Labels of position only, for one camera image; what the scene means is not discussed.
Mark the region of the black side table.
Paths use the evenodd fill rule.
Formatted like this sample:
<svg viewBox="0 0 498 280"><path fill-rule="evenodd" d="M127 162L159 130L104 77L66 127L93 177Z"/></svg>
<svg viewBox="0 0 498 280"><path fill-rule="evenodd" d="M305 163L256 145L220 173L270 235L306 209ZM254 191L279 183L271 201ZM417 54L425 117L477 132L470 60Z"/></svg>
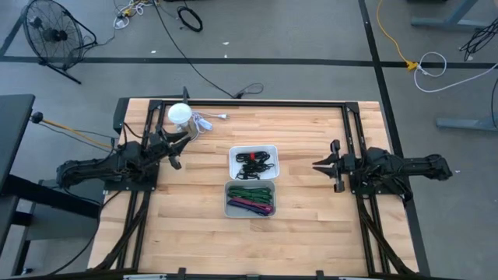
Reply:
<svg viewBox="0 0 498 280"><path fill-rule="evenodd" d="M0 95L0 256L11 227L24 228L11 276L23 273L32 241L88 236L100 214L98 203L57 191L52 180L34 183L11 174L34 100L32 94Z"/></svg>

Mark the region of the yellow rod with black knob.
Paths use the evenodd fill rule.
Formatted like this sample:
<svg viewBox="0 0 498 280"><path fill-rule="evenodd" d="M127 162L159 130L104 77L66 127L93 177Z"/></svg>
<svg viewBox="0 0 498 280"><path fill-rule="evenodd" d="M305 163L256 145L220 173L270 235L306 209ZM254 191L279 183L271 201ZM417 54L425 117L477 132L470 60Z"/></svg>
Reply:
<svg viewBox="0 0 498 280"><path fill-rule="evenodd" d="M94 148L97 149L102 149L104 151L107 150L112 150L115 147L115 140L116 138L107 136L107 135L102 135L100 133L92 132L92 131L82 131L79 129L74 129L70 128L68 126L65 126L63 124L59 124L53 121L49 121L44 117L44 115L41 112L35 112L32 113L30 116L30 120L34 124L38 124L40 126L43 126L45 128L49 128L52 131L55 131L57 133L61 133L63 135L66 135L72 139L75 139L78 142L82 142L84 144L90 145ZM104 143L102 141L98 141L94 138L91 138L90 135L97 135L103 138L107 138L109 140L109 144Z"/></svg>

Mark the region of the grey desk base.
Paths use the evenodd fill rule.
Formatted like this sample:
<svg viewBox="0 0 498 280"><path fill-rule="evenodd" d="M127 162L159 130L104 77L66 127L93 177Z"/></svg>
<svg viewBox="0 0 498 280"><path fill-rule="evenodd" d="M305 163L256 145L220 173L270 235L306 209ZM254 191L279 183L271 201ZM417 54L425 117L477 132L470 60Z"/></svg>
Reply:
<svg viewBox="0 0 498 280"><path fill-rule="evenodd" d="M461 0L461 3L446 18L421 18L412 17L411 25L415 27L428 27L442 30L483 30L491 22L482 22L466 19L466 14L473 8L478 0Z"/></svg>

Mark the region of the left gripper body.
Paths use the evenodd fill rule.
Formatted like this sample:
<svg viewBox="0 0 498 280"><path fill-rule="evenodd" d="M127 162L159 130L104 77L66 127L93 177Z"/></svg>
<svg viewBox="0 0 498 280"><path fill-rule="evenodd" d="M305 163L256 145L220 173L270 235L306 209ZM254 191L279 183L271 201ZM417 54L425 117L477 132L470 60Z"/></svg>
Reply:
<svg viewBox="0 0 498 280"><path fill-rule="evenodd" d="M170 165L175 170L179 170L181 168L181 164L178 159L179 156L177 156L171 148L173 143L169 143L167 141L167 133L169 132L165 129L156 130L156 132L150 137L151 150L157 160L167 157L170 161Z"/></svg>

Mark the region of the black aluminium table frame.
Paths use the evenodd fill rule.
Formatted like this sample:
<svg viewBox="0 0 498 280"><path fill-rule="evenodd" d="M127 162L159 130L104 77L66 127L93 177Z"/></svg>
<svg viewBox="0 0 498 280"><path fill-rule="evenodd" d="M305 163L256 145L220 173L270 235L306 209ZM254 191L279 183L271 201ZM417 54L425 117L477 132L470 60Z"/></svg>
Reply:
<svg viewBox="0 0 498 280"><path fill-rule="evenodd" d="M343 152L388 149L379 103L193 100L192 106L230 118L215 121L213 131L185 149L181 170L160 167L146 224L132 236L142 245L128 246L126 266L184 280L326 280L381 272L377 245L363 242L356 198L335 192L333 181L311 167L334 139ZM230 149L266 144L279 157L275 215L226 216Z"/></svg>

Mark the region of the grey plastic bin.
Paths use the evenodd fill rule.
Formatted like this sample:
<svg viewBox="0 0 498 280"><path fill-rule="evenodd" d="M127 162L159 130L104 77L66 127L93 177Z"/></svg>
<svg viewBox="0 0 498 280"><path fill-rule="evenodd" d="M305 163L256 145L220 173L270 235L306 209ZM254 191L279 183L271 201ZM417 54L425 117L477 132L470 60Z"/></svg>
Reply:
<svg viewBox="0 0 498 280"><path fill-rule="evenodd" d="M276 188L271 180L225 183L224 212L229 218L263 219L276 213Z"/></svg>

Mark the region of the grey desk foot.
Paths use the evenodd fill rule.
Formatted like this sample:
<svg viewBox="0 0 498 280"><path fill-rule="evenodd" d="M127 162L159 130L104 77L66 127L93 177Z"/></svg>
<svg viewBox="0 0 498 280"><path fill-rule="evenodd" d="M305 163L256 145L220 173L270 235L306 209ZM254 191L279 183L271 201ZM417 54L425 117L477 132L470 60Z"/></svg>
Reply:
<svg viewBox="0 0 498 280"><path fill-rule="evenodd" d="M498 131L498 117L484 117L478 119L438 117L436 119L438 128L457 128L479 131Z"/></svg>

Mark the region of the black floor fan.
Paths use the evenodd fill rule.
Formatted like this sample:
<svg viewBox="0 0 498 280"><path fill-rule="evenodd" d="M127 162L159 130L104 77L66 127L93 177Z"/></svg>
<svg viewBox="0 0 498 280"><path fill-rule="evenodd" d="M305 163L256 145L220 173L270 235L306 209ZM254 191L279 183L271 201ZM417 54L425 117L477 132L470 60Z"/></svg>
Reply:
<svg viewBox="0 0 498 280"><path fill-rule="evenodd" d="M29 0L22 18L25 38L38 64L80 83L68 70L97 45L96 34L55 0Z"/></svg>

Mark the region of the white plastic bin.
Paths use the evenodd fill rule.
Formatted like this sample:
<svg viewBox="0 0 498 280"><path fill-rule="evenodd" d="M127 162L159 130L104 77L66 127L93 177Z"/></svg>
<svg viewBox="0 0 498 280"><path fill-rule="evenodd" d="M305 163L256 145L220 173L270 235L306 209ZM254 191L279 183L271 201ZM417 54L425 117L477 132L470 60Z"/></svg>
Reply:
<svg viewBox="0 0 498 280"><path fill-rule="evenodd" d="M268 153L269 159L265 163L272 165L268 170L259 173L259 178L261 180L274 180L279 176L279 155L278 149L274 145L234 146L229 150L229 174L233 180L242 180L242 176L238 176L238 173L244 164L243 162L237 162L236 155L256 152Z"/></svg>

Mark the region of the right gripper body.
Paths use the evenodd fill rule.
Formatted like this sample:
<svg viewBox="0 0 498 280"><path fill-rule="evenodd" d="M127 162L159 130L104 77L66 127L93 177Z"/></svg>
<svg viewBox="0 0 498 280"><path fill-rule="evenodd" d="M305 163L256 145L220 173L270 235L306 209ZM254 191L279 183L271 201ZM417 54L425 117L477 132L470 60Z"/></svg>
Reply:
<svg viewBox="0 0 498 280"><path fill-rule="evenodd" d="M342 179L343 174L351 174L356 168L356 156L354 153L346 153L343 156L339 155L340 141L338 139L333 140L330 144L331 147L331 163L332 163L332 175L335 178L334 192L342 193L345 191L344 181Z"/></svg>

